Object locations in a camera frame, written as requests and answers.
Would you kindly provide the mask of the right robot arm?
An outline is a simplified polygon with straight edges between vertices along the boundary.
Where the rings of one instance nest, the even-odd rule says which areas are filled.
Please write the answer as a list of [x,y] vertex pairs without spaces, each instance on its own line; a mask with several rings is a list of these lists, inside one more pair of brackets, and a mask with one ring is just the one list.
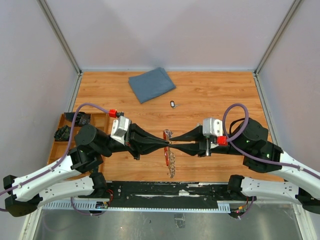
[[239,127],[230,135],[232,141],[228,141],[223,122],[209,117],[193,130],[170,137],[170,147],[198,157],[211,154],[242,155],[243,165],[250,170],[283,179],[282,182],[271,182],[232,175],[226,188],[227,196],[232,200],[242,196],[283,199],[319,214],[320,173],[268,141],[268,129],[256,120],[250,118],[245,123],[241,118],[239,121]]

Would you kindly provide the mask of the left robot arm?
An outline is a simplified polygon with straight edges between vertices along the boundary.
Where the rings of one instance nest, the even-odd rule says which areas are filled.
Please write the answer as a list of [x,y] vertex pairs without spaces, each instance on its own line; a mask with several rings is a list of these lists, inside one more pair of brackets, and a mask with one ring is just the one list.
[[106,134],[91,124],[75,135],[76,146],[55,162],[22,177],[8,175],[3,179],[4,212],[13,217],[28,215],[50,202],[66,198],[103,198],[110,190],[105,177],[95,171],[76,180],[72,177],[97,169],[113,153],[129,152],[134,159],[167,147],[169,142],[156,137],[135,123],[116,126]]

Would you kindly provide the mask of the red-handled metal key organizer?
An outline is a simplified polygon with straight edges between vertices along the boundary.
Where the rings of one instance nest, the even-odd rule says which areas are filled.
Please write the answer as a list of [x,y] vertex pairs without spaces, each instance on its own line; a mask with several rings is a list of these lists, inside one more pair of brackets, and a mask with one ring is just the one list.
[[[170,137],[172,136],[172,132],[169,129],[165,129],[163,131],[163,139],[166,141],[170,141]],[[164,157],[165,157],[165,164],[168,168],[168,176],[173,179],[176,173],[176,157],[175,154],[171,151],[170,147],[164,148]]]

